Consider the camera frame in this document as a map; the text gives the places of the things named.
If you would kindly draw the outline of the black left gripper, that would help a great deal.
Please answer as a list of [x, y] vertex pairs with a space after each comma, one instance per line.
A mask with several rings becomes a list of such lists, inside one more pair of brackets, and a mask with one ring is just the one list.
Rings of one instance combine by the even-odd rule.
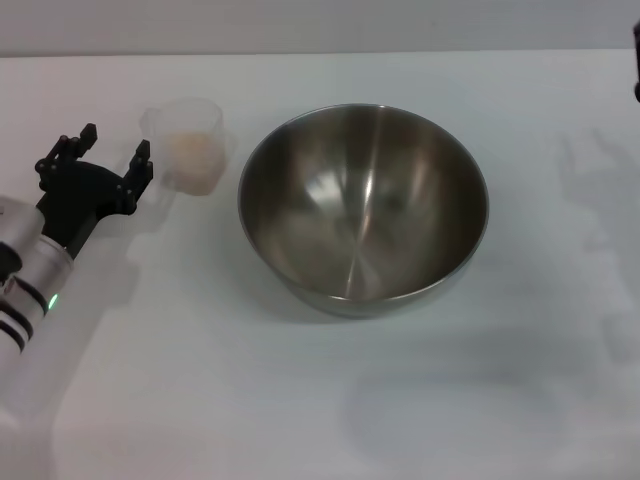
[[101, 219], [132, 215], [153, 179], [150, 142], [142, 140], [124, 176], [78, 161], [98, 139], [97, 127], [87, 123], [75, 137], [62, 135], [35, 164], [43, 191], [37, 209], [44, 215], [42, 234], [76, 258]]

